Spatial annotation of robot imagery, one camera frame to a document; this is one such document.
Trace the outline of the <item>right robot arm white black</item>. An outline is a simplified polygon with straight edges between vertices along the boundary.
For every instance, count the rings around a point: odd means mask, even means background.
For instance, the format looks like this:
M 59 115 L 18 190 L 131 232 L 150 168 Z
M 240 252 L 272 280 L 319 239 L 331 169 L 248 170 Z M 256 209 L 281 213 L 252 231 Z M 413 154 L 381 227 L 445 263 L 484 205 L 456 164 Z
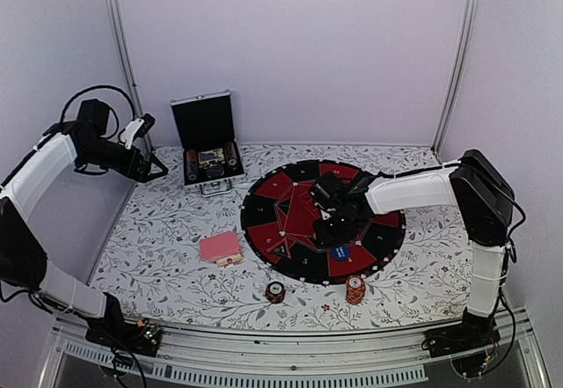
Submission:
M 402 209 L 454 206 L 472 243 L 472 285 L 455 342 L 473 349 L 489 333 L 484 318 L 493 316 L 507 263 L 509 227 L 515 195 L 508 182 L 479 150 L 468 150 L 455 161 L 398 174 L 357 174 L 343 183 L 326 172 L 310 194 L 321 217 L 314 222 L 318 245 L 344 244 L 375 216 Z

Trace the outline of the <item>blue small blind button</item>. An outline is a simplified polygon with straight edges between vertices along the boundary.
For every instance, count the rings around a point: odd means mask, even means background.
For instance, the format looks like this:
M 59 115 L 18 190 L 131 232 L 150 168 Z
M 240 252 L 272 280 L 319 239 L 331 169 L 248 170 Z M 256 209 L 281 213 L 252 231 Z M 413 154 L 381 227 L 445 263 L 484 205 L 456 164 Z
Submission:
M 331 249 L 331 257 L 338 262 L 348 261 L 350 258 L 350 250 L 345 245 L 338 245 Z

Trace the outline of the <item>orange red chip stack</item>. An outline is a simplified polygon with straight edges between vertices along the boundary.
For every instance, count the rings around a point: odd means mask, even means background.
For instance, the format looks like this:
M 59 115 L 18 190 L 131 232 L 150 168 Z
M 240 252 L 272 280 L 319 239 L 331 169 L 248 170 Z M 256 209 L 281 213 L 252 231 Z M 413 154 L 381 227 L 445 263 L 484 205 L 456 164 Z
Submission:
M 358 305 L 365 297 L 366 285 L 359 275 L 351 275 L 346 283 L 346 300 L 349 304 Z

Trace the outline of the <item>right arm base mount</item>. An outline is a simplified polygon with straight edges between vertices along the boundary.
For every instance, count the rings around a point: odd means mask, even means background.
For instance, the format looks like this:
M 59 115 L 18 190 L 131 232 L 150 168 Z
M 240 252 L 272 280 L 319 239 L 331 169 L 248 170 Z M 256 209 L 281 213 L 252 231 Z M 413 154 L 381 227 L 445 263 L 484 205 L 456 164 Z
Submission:
M 420 344 L 432 358 L 463 353 L 451 360 L 454 371 L 461 377 L 481 377 L 495 358 L 501 340 L 495 325 L 456 324 L 428 330 Z

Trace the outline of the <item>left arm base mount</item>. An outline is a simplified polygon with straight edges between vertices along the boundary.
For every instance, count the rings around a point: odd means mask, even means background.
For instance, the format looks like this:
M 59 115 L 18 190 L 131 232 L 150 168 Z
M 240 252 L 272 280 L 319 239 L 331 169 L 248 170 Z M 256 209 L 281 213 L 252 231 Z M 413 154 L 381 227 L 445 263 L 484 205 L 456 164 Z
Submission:
M 85 338 L 109 348 L 120 348 L 136 355 L 156 357 L 162 339 L 162 327 L 147 319 L 137 323 L 107 323 L 103 319 L 87 319 Z

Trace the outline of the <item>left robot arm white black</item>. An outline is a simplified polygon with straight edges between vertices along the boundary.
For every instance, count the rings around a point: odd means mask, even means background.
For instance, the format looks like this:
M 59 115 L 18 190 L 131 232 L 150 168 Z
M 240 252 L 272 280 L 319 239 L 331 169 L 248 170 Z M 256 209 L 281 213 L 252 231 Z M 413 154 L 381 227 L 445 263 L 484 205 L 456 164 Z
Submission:
M 164 177 L 167 167 L 152 153 L 133 144 L 154 125 L 145 114 L 114 135 L 106 133 L 113 109 L 98 99 L 82 102 L 73 121 L 52 126 L 1 185 L 1 279 L 38 294 L 84 318 L 99 319 L 98 335 L 113 348 L 124 347 L 130 328 L 106 314 L 112 299 L 54 265 L 27 223 L 38 201 L 70 165 L 86 174 L 88 165 L 115 171 L 139 183 Z

